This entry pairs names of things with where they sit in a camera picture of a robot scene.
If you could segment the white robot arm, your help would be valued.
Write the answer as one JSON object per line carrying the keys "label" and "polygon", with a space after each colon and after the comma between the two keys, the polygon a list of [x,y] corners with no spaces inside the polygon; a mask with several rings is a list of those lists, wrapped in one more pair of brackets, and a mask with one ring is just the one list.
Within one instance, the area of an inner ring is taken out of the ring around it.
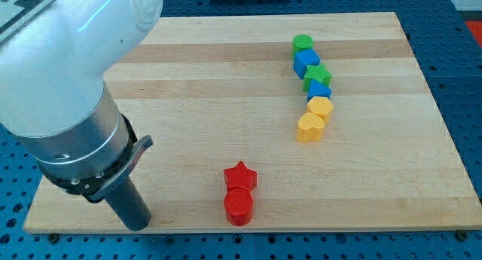
{"label": "white robot arm", "polygon": [[91,202],[150,145],[105,72],[160,19],[163,0],[1,0],[1,123],[42,173]]}

